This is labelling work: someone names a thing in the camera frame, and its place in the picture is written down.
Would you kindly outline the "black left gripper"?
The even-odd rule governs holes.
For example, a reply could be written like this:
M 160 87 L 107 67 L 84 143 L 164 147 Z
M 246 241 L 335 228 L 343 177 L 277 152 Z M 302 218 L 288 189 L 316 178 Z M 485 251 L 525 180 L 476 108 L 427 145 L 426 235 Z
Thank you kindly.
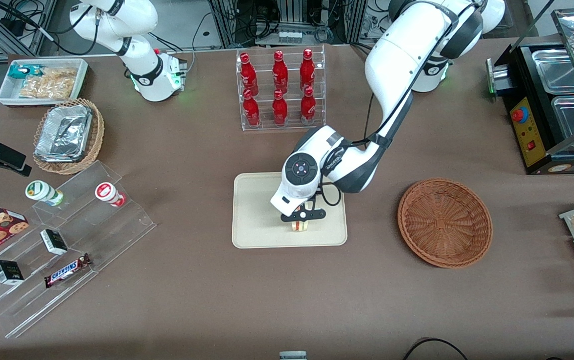
M 308 221 L 308 231 L 314 229 L 313 220 L 321 220 L 326 217 L 326 210 L 324 209 L 297 209 L 292 212 L 291 215 L 280 215 L 280 219 L 283 223 L 291 223 L 292 230 L 298 231 L 298 222 Z

